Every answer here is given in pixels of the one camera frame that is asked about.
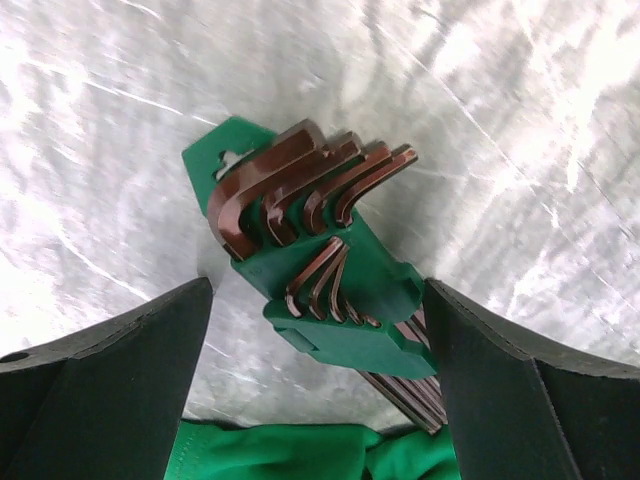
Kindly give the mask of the hex key set green holder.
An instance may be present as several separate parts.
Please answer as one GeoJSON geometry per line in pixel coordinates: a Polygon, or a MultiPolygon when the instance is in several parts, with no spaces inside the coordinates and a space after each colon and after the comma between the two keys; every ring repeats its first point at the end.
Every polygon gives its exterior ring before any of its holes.
{"type": "Polygon", "coordinates": [[[233,269],[266,299],[296,350],[358,371],[418,427],[447,422],[423,308],[425,285],[357,212],[418,158],[404,144],[323,134],[311,120],[275,133],[233,116],[182,159],[233,269]]]}

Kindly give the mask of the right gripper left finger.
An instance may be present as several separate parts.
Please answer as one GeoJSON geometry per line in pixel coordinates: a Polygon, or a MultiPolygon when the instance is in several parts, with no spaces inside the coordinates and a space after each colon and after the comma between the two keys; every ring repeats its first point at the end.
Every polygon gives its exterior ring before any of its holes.
{"type": "Polygon", "coordinates": [[[212,298],[209,280],[196,278],[2,356],[2,478],[163,478],[212,298]]]}

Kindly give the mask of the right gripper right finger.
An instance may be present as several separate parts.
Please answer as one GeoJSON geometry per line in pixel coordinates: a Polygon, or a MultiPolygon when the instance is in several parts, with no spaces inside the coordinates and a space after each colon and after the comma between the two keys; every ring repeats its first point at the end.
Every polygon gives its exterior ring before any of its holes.
{"type": "Polygon", "coordinates": [[[638,478],[638,367],[551,340],[435,279],[423,307],[462,478],[638,478]]]}

